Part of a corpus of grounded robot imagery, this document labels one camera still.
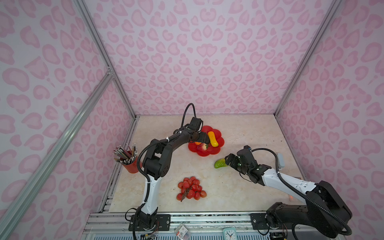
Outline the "red fake strawberry bunch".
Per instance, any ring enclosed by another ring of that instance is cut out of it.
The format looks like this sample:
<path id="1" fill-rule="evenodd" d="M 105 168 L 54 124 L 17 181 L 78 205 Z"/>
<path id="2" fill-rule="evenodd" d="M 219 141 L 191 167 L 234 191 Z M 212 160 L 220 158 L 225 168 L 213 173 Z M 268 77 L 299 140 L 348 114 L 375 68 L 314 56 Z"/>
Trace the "red fake strawberry bunch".
<path id="1" fill-rule="evenodd" d="M 182 202 L 184 199 L 195 199 L 196 201 L 201 198 L 207 197 L 207 192 L 203 190 L 201 182 L 195 176 L 184 178 L 182 182 L 178 183 L 180 192 L 176 199 Z"/>

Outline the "yellow fake squash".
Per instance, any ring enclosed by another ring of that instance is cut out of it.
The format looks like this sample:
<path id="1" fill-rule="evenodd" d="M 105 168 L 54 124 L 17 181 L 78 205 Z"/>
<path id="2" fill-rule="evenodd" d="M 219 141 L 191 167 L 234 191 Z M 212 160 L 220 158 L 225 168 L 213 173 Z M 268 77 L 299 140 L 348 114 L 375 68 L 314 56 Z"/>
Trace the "yellow fake squash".
<path id="1" fill-rule="evenodd" d="M 217 148 L 219 146 L 219 143 L 216 139 L 216 135 L 213 131 L 208 132 L 208 137 L 210 140 L 210 144 L 213 148 Z"/>

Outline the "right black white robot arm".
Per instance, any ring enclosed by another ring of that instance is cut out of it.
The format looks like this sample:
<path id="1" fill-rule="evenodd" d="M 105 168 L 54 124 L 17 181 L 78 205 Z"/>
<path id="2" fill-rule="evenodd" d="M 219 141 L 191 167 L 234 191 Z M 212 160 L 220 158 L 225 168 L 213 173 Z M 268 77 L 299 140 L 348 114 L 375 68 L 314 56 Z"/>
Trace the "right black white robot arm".
<path id="1" fill-rule="evenodd" d="M 353 233 L 348 225 L 353 217 L 352 211 L 330 183 L 308 182 L 282 174 L 279 155 L 267 148 L 258 150 L 274 156 L 274 168 L 259 164 L 253 155 L 256 149 L 249 146 L 244 146 L 236 154 L 226 156 L 225 163 L 239 172 L 240 176 L 248 176 L 250 182 L 274 188 L 302 202 L 302 205 L 274 203 L 266 210 L 263 225 L 271 230 L 290 224 L 295 238 L 297 225 L 315 228 L 330 239 L 339 235 L 350 236 Z"/>

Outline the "green yellow fake cucumber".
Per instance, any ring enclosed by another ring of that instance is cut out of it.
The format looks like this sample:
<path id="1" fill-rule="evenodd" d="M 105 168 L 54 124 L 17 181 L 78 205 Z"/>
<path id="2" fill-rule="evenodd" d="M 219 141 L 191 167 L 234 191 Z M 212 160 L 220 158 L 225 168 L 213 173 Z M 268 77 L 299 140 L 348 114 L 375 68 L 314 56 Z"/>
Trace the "green yellow fake cucumber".
<path id="1" fill-rule="evenodd" d="M 215 161 L 214 163 L 214 168 L 215 169 L 219 169 L 219 168 L 223 168 L 223 167 L 227 167 L 227 163 L 226 163 L 226 160 L 223 158 L 223 159 L 219 159 L 217 161 Z"/>

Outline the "pink fake strawberry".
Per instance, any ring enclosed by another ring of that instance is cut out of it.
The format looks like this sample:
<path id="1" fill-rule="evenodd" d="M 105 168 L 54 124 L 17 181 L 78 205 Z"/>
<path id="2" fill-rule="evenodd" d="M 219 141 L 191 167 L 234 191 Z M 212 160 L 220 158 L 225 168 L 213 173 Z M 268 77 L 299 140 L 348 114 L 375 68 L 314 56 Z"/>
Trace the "pink fake strawberry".
<path id="1" fill-rule="evenodd" d="M 198 151 L 205 152 L 209 148 L 209 144 L 201 143 L 200 145 L 197 146 Z"/>

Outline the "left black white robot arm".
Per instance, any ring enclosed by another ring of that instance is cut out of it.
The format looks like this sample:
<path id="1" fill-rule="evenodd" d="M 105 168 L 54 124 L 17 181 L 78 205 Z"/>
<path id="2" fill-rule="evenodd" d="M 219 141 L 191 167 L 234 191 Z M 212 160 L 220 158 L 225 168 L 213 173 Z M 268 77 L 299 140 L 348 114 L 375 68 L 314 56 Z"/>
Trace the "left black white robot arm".
<path id="1" fill-rule="evenodd" d="M 138 157 L 138 170 L 145 179 L 145 190 L 142 203 L 131 217 L 132 231 L 140 228 L 151 231 L 156 227 L 159 208 L 159 191 L 163 178 L 171 167 L 173 152 L 184 144 L 200 142 L 209 144 L 207 133 L 202 131 L 203 120 L 192 117 L 191 122 L 162 140 L 153 139 Z"/>

